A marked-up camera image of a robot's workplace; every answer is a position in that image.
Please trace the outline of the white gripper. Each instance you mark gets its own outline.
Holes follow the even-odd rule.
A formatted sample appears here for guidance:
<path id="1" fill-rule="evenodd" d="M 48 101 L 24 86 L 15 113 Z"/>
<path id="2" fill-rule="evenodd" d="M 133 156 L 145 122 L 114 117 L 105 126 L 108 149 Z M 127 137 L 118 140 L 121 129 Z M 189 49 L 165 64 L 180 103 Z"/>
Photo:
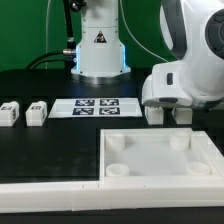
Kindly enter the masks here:
<path id="1" fill-rule="evenodd" d="M 190 107 L 192 97 L 180 83 L 179 61 L 156 64 L 142 87 L 142 104 L 155 107 Z"/>

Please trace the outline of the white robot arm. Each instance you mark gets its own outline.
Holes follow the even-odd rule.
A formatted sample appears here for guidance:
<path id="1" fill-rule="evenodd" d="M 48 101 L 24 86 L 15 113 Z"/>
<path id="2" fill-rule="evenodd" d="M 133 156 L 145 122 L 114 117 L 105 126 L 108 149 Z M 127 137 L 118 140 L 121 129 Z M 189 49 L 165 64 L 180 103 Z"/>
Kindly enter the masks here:
<path id="1" fill-rule="evenodd" d="M 73 76 L 97 83 L 130 71 L 118 37 L 118 0 L 81 0 L 82 39 Z M 224 0 L 162 0 L 163 40 L 175 57 L 152 68 L 145 106 L 210 109 L 224 100 Z"/>

